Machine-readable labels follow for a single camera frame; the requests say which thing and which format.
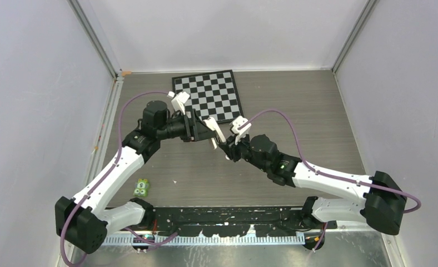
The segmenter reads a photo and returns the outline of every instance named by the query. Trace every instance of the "black and white checkerboard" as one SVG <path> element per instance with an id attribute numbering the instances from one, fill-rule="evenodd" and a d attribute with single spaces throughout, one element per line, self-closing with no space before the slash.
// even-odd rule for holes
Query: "black and white checkerboard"
<path id="1" fill-rule="evenodd" d="M 201 120 L 211 116 L 217 123 L 227 123 L 243 116 L 232 71 L 174 77 L 172 80 L 175 94 L 190 94 L 185 106 L 197 110 Z"/>

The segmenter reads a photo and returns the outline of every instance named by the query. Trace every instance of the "small green object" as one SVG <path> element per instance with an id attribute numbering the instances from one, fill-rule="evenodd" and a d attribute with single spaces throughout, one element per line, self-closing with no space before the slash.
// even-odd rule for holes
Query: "small green object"
<path id="1" fill-rule="evenodd" d="M 149 188 L 150 188 L 150 184 L 148 183 L 147 179 L 137 180 L 136 189 L 134 189 L 134 196 L 146 197 Z"/>

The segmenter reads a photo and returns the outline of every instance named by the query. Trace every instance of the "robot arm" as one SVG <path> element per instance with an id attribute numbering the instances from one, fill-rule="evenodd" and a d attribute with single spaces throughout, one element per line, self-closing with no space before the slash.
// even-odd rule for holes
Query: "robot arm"
<path id="1" fill-rule="evenodd" d="M 309 228 L 328 221 L 343 220 L 367 223 L 375 230 L 389 235 L 399 233 L 405 197 L 319 175 L 317 171 L 307 168 L 300 158 L 280 152 L 266 135 L 258 135 L 250 140 L 250 123 L 238 129 L 246 122 L 247 119 L 243 117 L 236 118 L 231 123 L 234 135 L 219 145 L 228 159 L 234 162 L 244 159 L 265 172 L 278 185 L 315 189 L 341 197 L 308 197 L 301 214 L 302 222 Z M 325 169 L 310 162 L 308 164 L 327 174 L 400 190 L 384 172 L 377 171 L 374 176 L 356 175 Z"/>
<path id="2" fill-rule="evenodd" d="M 61 197 L 55 206 L 56 230 L 60 236 L 68 215 L 88 191 L 112 168 L 105 180 L 90 194 L 77 210 L 69 223 L 66 240 L 90 254 L 96 251 L 105 237 L 131 225 L 148 227 L 155 218 L 153 206 L 133 198 L 123 206 L 105 210 L 111 198 L 127 179 L 139 170 L 150 157 L 160 149 L 160 142 L 179 137 L 184 142 L 211 139 L 213 143 L 224 142 L 214 130 L 219 129 L 214 119 L 201 121 L 194 110 L 185 109 L 187 93 L 180 93 L 172 100 L 175 113 L 170 116 L 166 103 L 151 101 L 143 110 L 143 117 L 137 128 L 130 132 L 122 142 L 121 158 L 115 163 L 118 154 L 95 177 L 95 179 L 76 193 L 73 198 Z"/>

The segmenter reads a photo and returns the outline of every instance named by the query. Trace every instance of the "gray wall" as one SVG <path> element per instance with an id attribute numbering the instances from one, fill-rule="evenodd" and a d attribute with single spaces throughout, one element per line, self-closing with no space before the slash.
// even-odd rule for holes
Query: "gray wall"
<path id="1" fill-rule="evenodd" d="M 399 236 L 409 266 L 438 266 L 438 1 L 380 1 L 337 78 L 367 171 L 422 200 Z"/>
<path id="2" fill-rule="evenodd" d="M 91 4 L 90 19 L 99 20 L 123 70 L 133 72 L 331 68 L 365 5 L 362 0 L 83 2 Z"/>
<path id="3" fill-rule="evenodd" d="M 66 1 L 0 1 L 0 266 L 53 266 L 112 79 Z"/>

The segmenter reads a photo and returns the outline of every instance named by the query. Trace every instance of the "white ruler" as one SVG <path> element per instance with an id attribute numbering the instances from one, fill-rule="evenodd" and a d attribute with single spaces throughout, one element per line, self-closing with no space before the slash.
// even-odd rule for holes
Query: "white ruler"
<path id="1" fill-rule="evenodd" d="M 166 239 L 165 236 L 155 236 L 155 242 L 159 243 Z M 134 235 L 131 233 L 112 234 L 104 240 L 102 246 L 132 246 L 145 245 L 134 243 Z M 305 243 L 304 234 L 296 232 L 295 236 L 267 236 L 258 238 L 255 233 L 247 233 L 244 236 L 233 236 L 221 238 L 213 235 L 208 238 L 202 233 L 195 237 L 177 236 L 164 246 L 238 246 L 238 245 L 303 245 Z"/>

